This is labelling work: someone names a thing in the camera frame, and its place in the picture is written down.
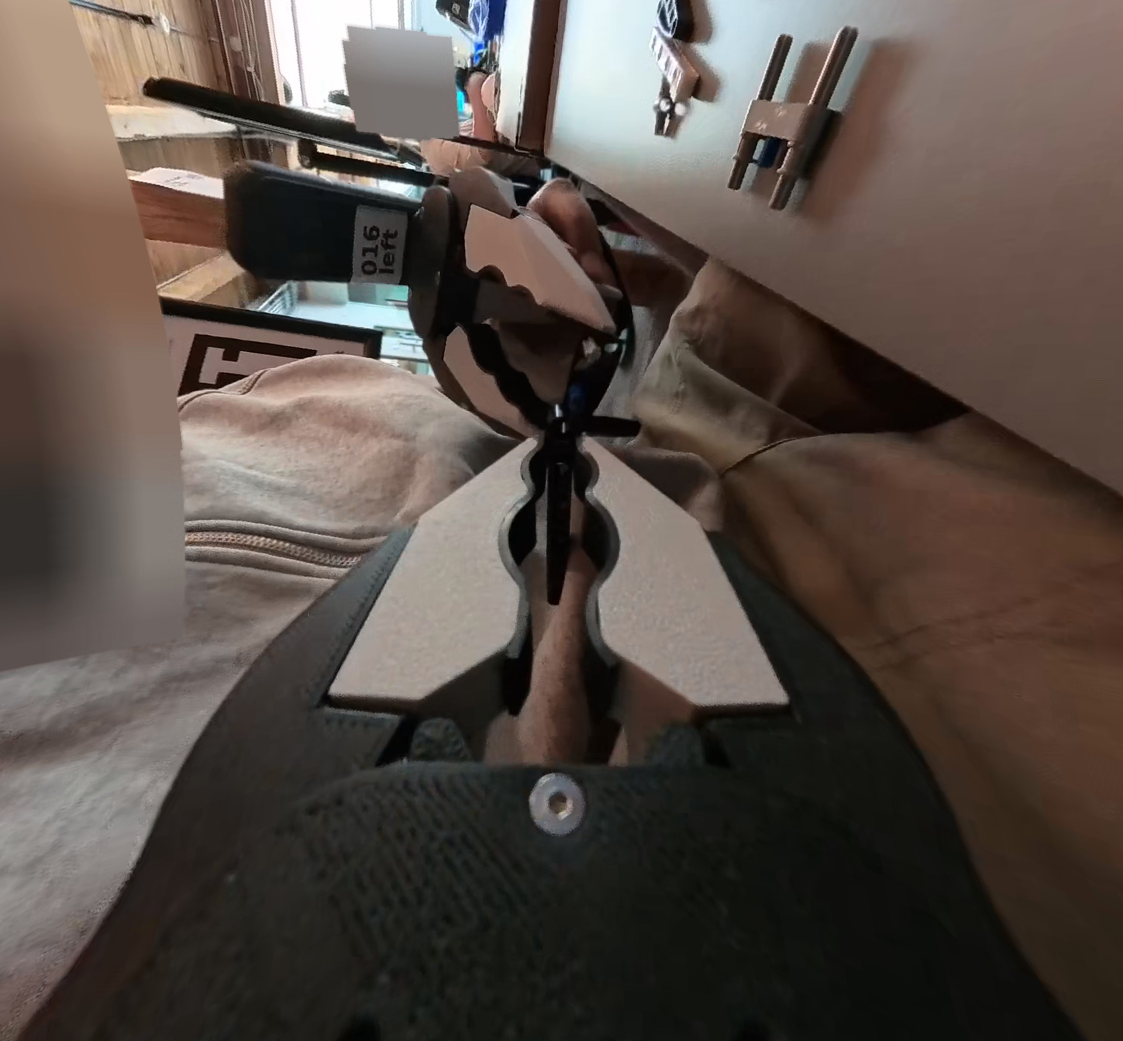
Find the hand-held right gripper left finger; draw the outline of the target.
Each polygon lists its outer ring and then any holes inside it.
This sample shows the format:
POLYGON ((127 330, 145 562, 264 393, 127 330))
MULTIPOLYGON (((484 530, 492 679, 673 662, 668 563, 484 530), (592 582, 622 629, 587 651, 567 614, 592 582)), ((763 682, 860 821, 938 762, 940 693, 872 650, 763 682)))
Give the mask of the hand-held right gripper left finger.
POLYGON ((504 704, 529 615, 506 538, 537 448, 517 444, 421 515, 329 687, 331 704, 504 704))

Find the person's tan pants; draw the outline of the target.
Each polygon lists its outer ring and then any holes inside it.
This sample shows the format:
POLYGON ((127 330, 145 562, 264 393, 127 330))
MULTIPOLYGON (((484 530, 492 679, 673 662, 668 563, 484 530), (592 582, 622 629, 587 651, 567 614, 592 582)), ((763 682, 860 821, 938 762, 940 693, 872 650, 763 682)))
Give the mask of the person's tan pants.
POLYGON ((1019 946, 1121 1038, 1121 497, 716 261, 622 263, 646 442, 909 727, 1019 946))

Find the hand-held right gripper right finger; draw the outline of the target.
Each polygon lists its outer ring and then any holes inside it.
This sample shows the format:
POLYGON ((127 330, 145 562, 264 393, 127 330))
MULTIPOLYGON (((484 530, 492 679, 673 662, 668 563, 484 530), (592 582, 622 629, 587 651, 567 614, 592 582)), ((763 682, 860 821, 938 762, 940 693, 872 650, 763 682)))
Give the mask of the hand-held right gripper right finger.
POLYGON ((788 695, 694 515, 592 439, 582 547, 595 570, 583 674, 594 710, 780 710, 788 695))

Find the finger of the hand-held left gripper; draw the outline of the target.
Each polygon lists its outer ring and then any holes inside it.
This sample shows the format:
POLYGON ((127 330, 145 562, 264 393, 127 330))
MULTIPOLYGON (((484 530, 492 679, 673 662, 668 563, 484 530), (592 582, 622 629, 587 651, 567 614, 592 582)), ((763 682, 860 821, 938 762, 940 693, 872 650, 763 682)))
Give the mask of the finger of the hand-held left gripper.
MULTIPOLYGON (((554 341, 553 334, 545 326, 499 326, 497 341, 508 364, 526 375, 536 398, 544 402, 562 400, 564 349, 554 341)), ((537 436, 537 429, 526 421, 512 402, 503 398, 494 376, 477 364, 464 327, 457 327, 446 338, 442 365, 465 395, 465 405, 497 432, 512 438, 537 436)))
POLYGON ((471 275, 520 290, 539 309, 591 332, 618 331, 599 286, 542 221, 471 206, 464 252, 471 275))

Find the brown table leg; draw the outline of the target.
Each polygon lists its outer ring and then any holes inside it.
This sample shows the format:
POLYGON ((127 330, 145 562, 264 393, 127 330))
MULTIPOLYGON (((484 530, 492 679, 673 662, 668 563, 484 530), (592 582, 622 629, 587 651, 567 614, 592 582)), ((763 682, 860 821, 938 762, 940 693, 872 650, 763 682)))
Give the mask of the brown table leg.
POLYGON ((553 122, 554 77, 565 26, 567 0, 521 0, 526 42, 513 49, 520 85, 515 100, 515 140, 528 150, 544 153, 553 122))

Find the long black lego beam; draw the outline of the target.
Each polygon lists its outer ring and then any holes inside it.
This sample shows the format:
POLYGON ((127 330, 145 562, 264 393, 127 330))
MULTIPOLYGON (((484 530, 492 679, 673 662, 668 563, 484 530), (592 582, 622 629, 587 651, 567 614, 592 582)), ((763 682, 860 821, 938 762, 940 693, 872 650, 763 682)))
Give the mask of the long black lego beam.
POLYGON ((562 407, 554 408, 538 454, 545 462, 546 597, 551 606, 560 604, 569 568, 570 506, 582 436, 634 438, 640 430, 641 423, 634 419, 572 416, 562 407))

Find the person's left hand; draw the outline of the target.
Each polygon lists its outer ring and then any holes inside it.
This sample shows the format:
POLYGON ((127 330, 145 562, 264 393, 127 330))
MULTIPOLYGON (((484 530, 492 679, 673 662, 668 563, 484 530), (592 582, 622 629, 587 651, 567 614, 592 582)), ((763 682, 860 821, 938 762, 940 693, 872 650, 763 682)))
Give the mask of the person's left hand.
POLYGON ((626 293, 632 305, 672 316, 707 263, 707 254, 618 199, 599 191, 594 197, 652 252, 608 246, 592 206, 568 179, 545 184, 526 212, 553 228, 595 283, 626 293))

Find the framed black marker sign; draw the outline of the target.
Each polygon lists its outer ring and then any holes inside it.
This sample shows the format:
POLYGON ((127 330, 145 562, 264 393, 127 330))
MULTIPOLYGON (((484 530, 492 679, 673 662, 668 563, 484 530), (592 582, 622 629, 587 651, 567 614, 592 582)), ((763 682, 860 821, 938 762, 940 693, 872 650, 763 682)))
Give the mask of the framed black marker sign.
POLYGON ((161 296, 176 395, 223 389, 319 356, 377 360, 378 329, 161 296))

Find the grey lego piece with axles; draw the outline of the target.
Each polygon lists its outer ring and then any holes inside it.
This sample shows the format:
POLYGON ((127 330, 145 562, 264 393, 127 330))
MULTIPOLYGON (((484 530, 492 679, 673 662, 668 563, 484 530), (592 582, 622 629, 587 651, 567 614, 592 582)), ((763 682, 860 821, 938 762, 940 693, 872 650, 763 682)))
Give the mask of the grey lego piece with axles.
POLYGON ((820 149, 824 134, 836 117, 836 110, 831 109, 832 99, 858 37, 859 31, 853 26, 848 25, 837 31, 809 101, 780 102, 776 92, 793 37, 779 35, 763 83, 747 109, 725 188, 739 191, 751 167, 773 168, 776 181, 769 209, 783 211, 787 208, 797 184, 807 179, 809 163, 820 149))

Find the wooden box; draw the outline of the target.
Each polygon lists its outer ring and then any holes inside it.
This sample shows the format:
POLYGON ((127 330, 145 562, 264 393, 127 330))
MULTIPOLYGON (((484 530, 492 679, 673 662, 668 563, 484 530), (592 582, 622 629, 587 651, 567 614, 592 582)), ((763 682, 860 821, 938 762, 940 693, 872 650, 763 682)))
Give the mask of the wooden box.
POLYGON ((223 179, 167 166, 126 174, 146 240, 227 248, 223 179))

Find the person's left forearm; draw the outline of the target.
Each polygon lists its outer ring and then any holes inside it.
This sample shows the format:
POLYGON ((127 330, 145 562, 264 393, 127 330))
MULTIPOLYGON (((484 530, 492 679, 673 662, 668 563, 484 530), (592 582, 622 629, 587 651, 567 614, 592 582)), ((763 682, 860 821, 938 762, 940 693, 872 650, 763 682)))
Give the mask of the person's left forearm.
POLYGON ((513 757, 537 766, 608 763, 620 728, 594 713, 585 676, 592 650, 586 605, 597 570, 573 549, 557 604, 546 599, 544 549, 526 557, 521 570, 530 593, 532 658, 528 696, 514 718, 513 757))

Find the person's beige hoodie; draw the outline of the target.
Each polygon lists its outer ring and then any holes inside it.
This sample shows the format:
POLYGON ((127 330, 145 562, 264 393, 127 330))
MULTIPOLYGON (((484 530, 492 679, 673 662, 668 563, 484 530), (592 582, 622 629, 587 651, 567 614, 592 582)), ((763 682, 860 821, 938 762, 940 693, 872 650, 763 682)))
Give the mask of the person's beige hoodie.
POLYGON ((1 1024, 16 1039, 111 908, 232 685, 394 530, 511 447, 429 380, 325 356, 179 403, 181 638, 1 681, 1 1024))

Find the metal conduit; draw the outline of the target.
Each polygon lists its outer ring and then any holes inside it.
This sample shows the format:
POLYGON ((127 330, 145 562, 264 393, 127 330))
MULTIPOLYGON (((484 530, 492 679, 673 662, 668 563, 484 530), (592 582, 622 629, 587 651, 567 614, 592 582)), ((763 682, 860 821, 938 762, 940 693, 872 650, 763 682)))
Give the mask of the metal conduit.
POLYGON ((219 43, 220 39, 212 34, 201 34, 181 27, 172 22, 167 16, 161 12, 140 12, 120 8, 115 4, 104 4, 98 0, 67 0, 69 4, 75 9, 84 10, 104 18, 112 18, 120 22, 133 22, 152 30, 157 30, 166 36, 181 36, 192 39, 204 39, 209 43, 219 43))

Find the grey white lego connector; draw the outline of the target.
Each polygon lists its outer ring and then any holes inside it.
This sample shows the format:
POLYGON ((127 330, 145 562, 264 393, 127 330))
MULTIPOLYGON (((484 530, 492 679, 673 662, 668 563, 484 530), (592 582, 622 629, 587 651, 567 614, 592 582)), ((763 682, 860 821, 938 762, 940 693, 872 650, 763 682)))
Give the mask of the grey white lego connector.
POLYGON ((658 137, 670 137, 688 115, 700 76, 681 44, 658 26, 652 27, 649 46, 660 77, 652 100, 652 133, 658 137))

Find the black tripod bar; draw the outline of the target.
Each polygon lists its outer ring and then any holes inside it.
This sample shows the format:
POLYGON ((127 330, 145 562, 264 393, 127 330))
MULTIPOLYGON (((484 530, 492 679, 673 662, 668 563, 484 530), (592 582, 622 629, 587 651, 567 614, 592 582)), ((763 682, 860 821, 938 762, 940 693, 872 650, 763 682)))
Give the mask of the black tripod bar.
POLYGON ((150 77, 143 91, 161 106, 232 126, 240 134, 294 141, 299 163, 305 168, 412 188, 430 188, 442 179, 428 171, 420 155, 407 150, 402 157, 380 135, 359 133, 354 122, 334 116, 270 104, 170 77, 150 77))

